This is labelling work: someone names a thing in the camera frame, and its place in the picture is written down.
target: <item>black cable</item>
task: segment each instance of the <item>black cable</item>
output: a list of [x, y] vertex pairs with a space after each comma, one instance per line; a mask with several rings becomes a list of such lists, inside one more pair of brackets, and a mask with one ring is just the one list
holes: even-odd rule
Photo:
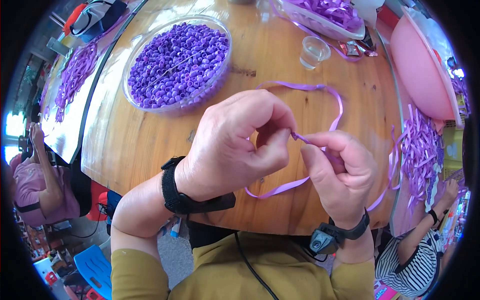
[[275, 295], [275, 293], [272, 291], [272, 289], [260, 278], [260, 276], [258, 276], [257, 272], [255, 272], [255, 270], [252, 268], [252, 266], [248, 262], [247, 257], [243, 253], [243, 250], [240, 246], [239, 236], [236, 232], [235, 232], [235, 240], [237, 241], [237, 246], [238, 246], [240, 255], [242, 256], [243, 260], [245, 261], [245, 264], [247, 265], [248, 269], [250, 269], [250, 271], [252, 272], [253, 276], [255, 276], [255, 278], [257, 278], [257, 280], [263, 285], [263, 287], [270, 293], [270, 295], [272, 296], [273, 299], [279, 300], [278, 297]]
[[86, 239], [86, 238], [89, 238], [89, 237], [91, 237], [95, 234], [96, 230], [98, 229], [98, 224], [100, 223], [100, 217], [102, 216], [102, 214], [104, 214], [104, 215], [107, 214], [107, 206], [105, 204], [102, 204], [102, 203], [97, 203], [97, 204], [100, 205], [101, 208], [100, 208], [100, 214], [98, 214], [98, 220], [96, 222], [95, 230], [92, 232], [92, 234], [87, 235], [85, 237], [79, 237], [78, 235], [74, 235], [74, 234], [71, 234], [71, 236], [76, 237], [76, 238], [80, 238], [80, 239]]
[[305, 251], [305, 253], [306, 253], [309, 257], [311, 257], [312, 259], [318, 261], [319, 263], [323, 263], [323, 262], [325, 262], [325, 261], [327, 260], [328, 254], [325, 255], [324, 260], [320, 260], [320, 259], [316, 259], [315, 256], [311, 255], [311, 254], [307, 251], [307, 249], [305, 249], [305, 248], [303, 248], [303, 247], [302, 247], [302, 249], [303, 249], [303, 251]]

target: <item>wooden table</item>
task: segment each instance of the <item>wooden table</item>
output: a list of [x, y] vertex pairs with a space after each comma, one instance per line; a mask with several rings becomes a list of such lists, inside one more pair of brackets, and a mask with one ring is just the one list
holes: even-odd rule
[[[233, 40], [229, 79], [208, 104], [254, 89], [268, 80], [333, 87], [344, 104], [338, 128], [359, 138], [378, 163], [378, 177], [369, 194], [369, 203], [373, 203], [388, 182], [392, 125], [395, 125], [396, 137], [401, 130], [396, 84], [384, 48], [379, 47], [378, 57], [365, 57], [359, 62], [347, 62], [332, 51], [331, 58], [318, 68], [306, 70], [299, 61], [306, 34], [292, 23], [275, 17], [270, 9], [265, 9], [267, 4], [259, 1], [257, 8], [226, 0], [147, 2], [118, 40], [100, 75], [86, 118], [82, 171], [109, 189], [125, 194], [159, 173], [162, 164], [172, 156], [188, 153], [205, 107], [174, 119], [142, 112], [126, 100], [121, 74], [142, 35], [174, 17], [202, 13], [220, 19]], [[371, 32], [374, 42], [379, 41], [376, 32]], [[338, 104], [327, 92], [283, 87], [270, 90], [292, 108], [300, 134], [328, 130], [338, 114]], [[290, 164], [252, 184], [250, 191], [263, 194], [282, 183], [306, 177], [301, 146], [301, 142], [290, 140]], [[237, 203], [233, 209], [193, 215], [191, 219], [225, 228], [289, 235], [310, 235], [328, 219], [310, 181], [263, 200], [248, 196], [244, 190], [235, 194]], [[395, 196], [396, 192], [388, 192], [371, 211], [373, 228], [388, 223]]]

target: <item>pink shirt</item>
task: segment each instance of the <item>pink shirt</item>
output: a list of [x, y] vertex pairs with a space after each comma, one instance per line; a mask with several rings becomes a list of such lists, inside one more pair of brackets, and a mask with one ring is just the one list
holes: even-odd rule
[[40, 210], [40, 191], [47, 188], [41, 165], [30, 163], [27, 158], [18, 165], [13, 175], [17, 180], [15, 208], [22, 220], [30, 226], [53, 224], [80, 216], [80, 205], [70, 187], [70, 170], [60, 166], [53, 168], [63, 191], [63, 203], [48, 216], [44, 216]]

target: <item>woman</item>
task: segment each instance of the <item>woman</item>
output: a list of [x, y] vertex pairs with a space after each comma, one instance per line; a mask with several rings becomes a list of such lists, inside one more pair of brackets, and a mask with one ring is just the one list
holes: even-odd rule
[[408, 297], [423, 296], [435, 284], [448, 264], [455, 247], [444, 254], [438, 227], [458, 195], [455, 180], [446, 183], [439, 203], [406, 236], [393, 238], [386, 231], [373, 232], [378, 254], [375, 255], [375, 277]]
[[52, 167], [44, 138], [40, 125], [32, 123], [34, 153], [17, 166], [11, 182], [13, 204], [22, 220], [31, 226], [85, 216], [92, 206], [91, 181], [80, 171], [80, 163], [75, 162], [72, 170]]

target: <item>concrete floor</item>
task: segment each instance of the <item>concrete floor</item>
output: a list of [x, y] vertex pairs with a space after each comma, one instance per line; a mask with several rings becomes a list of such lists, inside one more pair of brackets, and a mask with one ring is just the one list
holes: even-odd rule
[[[70, 223], [72, 234], [77, 236], [90, 235], [94, 232], [97, 224], [86, 217], [70, 220]], [[95, 234], [89, 238], [79, 239], [73, 236], [65, 238], [65, 242], [75, 241], [82, 241], [85, 249], [91, 245], [99, 245], [105, 257], [110, 260], [110, 242], [105, 222], [99, 222]], [[168, 286], [172, 289], [193, 271], [193, 256], [185, 222], [181, 224], [178, 238], [167, 234], [158, 239], [158, 252], [163, 268], [168, 275]], [[323, 256], [317, 256], [317, 259], [323, 259]], [[330, 273], [333, 259], [333, 256], [330, 255], [324, 263], [317, 263], [317, 265], [324, 267]]]

